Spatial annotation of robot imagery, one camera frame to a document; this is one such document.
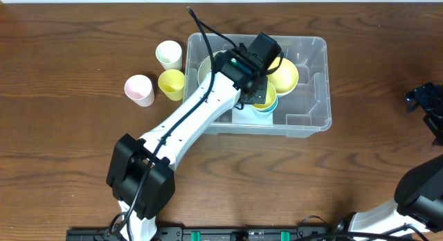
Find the white small bowl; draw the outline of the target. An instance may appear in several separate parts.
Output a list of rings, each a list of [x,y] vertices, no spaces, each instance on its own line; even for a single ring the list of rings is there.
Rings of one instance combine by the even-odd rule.
[[[281,97],[283,97],[283,96],[286,96],[286,95],[290,94],[294,89],[295,89],[295,88],[293,88],[293,89],[290,90],[290,91],[286,91],[286,92],[284,92],[284,93],[277,93],[277,97],[278,97],[278,98],[281,98]]]

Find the light blue cup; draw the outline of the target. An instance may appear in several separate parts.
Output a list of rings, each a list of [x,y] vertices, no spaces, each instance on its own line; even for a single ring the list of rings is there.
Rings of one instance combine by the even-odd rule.
[[[272,101],[272,104],[269,104],[269,103],[265,103],[265,104],[254,104],[254,105],[252,105],[252,108],[253,108],[255,111],[260,112],[260,113],[270,113],[270,112],[272,112],[272,111],[275,110],[275,108],[277,107],[277,105],[278,105],[278,99],[275,98],[275,99]]]

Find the large cream bowl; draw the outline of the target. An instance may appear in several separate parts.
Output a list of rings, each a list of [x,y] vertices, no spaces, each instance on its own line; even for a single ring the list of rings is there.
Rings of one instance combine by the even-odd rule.
[[[197,82],[198,82],[198,85],[200,85],[204,81],[206,75],[211,72],[211,68],[212,68],[212,66],[211,66],[211,63],[210,63],[210,56],[207,56],[201,62],[201,64],[199,65],[199,68],[197,70]]]

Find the yellow small bowl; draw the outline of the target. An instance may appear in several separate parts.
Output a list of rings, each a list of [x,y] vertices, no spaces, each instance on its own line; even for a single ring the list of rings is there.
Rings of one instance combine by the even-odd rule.
[[[299,81],[299,72],[296,65],[287,58],[277,57],[269,70],[278,69],[267,76],[268,81],[275,87],[276,93],[284,93],[296,87]]]

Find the cream white cup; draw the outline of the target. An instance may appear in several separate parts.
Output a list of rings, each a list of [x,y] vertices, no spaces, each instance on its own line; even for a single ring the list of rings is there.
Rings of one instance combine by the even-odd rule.
[[[157,60],[165,70],[182,69],[182,48],[178,42],[166,40],[161,42],[155,51]]]

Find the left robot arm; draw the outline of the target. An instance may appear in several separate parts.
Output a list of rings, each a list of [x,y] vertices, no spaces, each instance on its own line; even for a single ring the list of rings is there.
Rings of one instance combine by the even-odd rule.
[[[117,141],[106,182],[128,208],[112,220],[110,235],[154,237],[155,217],[174,194],[174,171],[184,154],[224,112],[255,102],[254,95],[274,71],[271,64],[282,55],[280,45],[264,33],[250,46],[210,55],[210,73],[174,113],[139,139],[125,134]]]

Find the yellow cup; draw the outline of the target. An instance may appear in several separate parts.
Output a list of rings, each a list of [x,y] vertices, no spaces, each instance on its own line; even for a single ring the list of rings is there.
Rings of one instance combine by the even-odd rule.
[[[160,90],[172,101],[183,99],[185,76],[180,70],[170,69],[162,72],[158,79]]]
[[[255,104],[265,104],[265,103],[272,104],[272,101],[275,98],[277,98],[277,93],[276,93],[275,87],[270,82],[267,82],[267,84],[266,84],[266,96],[265,96],[264,103],[255,103]]]

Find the pink cup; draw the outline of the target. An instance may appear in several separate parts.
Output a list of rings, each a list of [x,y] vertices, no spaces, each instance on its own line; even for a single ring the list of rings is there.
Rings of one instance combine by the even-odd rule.
[[[152,81],[145,75],[128,78],[124,91],[129,99],[141,107],[149,107],[155,99]]]

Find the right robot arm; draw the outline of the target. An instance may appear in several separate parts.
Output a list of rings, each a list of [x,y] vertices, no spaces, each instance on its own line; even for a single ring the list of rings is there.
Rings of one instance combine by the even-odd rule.
[[[421,107],[424,123],[442,145],[442,86],[429,82],[404,94],[407,111]],[[442,231],[442,156],[411,170],[398,183],[394,197],[366,212],[353,214],[349,232],[401,237],[414,231]]]

